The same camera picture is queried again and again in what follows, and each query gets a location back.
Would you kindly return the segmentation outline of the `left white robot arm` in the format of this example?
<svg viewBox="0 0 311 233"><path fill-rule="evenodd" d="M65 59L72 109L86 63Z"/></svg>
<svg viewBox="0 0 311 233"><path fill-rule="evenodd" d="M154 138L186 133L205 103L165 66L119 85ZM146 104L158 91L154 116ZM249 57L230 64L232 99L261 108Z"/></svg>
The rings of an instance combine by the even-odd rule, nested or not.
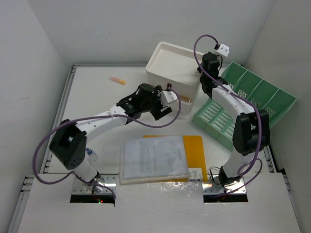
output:
<svg viewBox="0 0 311 233"><path fill-rule="evenodd" d="M91 182L98 176L98 171L86 158L88 142L115 127L129 124L143 113L151 113L155 120L159 120L172 111L169 104L176 100L173 92L143 83L134 93L93 119L72 124L68 119L64 120L55 132L49 149L67 170Z"/></svg>

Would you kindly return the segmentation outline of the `white three-drawer organizer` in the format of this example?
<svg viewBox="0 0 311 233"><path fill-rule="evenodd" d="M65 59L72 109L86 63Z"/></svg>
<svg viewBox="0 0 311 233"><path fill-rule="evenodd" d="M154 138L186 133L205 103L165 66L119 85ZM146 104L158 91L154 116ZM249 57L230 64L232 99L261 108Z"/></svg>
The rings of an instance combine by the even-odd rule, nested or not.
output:
<svg viewBox="0 0 311 233"><path fill-rule="evenodd" d="M192 98L192 105L181 104L181 114L191 113L200 88L200 74L193 50L159 42L147 66L147 83L171 87L179 95Z"/></svg>

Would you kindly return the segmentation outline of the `pink orange highlighter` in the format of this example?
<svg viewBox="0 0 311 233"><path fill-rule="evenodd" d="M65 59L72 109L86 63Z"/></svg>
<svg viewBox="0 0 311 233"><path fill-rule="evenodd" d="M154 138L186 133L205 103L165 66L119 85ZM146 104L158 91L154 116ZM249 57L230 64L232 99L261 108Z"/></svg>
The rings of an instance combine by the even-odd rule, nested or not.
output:
<svg viewBox="0 0 311 233"><path fill-rule="evenodd" d="M125 85L125 84L126 84L126 81L125 81L125 80L120 79L120 78L117 78L117 77L111 76L111 77L109 77L108 79L111 80L111 81L113 81L113 82L119 83L119 84L121 84L121 85Z"/></svg>

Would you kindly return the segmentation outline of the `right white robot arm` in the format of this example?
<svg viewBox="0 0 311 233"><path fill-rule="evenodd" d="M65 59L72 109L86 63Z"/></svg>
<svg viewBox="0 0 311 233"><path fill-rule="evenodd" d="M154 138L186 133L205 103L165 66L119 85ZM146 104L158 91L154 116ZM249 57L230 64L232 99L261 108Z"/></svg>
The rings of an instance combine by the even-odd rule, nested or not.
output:
<svg viewBox="0 0 311 233"><path fill-rule="evenodd" d="M223 107L234 120L232 142L234 149L218 174L221 186L241 179L254 165L258 153L270 143L270 123L266 110L258 110L250 101L239 97L229 83L219 76L218 56L203 55L198 67L202 90Z"/></svg>

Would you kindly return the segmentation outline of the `white drawer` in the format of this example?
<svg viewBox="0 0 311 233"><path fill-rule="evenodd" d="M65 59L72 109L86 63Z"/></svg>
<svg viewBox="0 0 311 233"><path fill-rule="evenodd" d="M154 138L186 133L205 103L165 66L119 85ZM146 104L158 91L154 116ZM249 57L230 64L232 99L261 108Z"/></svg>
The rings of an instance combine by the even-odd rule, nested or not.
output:
<svg viewBox="0 0 311 233"><path fill-rule="evenodd" d="M192 98L185 97L185 96L182 96L182 95L180 95L179 97L180 97L182 105L192 105Z"/></svg>

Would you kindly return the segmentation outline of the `small clear blue-capped bottle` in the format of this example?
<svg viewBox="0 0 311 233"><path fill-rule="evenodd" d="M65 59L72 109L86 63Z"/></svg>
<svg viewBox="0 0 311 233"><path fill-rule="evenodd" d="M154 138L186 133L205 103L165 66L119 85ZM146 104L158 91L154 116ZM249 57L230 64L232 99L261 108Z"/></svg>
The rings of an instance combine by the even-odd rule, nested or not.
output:
<svg viewBox="0 0 311 233"><path fill-rule="evenodd" d="M95 162L98 160L98 155L95 153L94 150L90 148L86 148L87 160L91 162Z"/></svg>

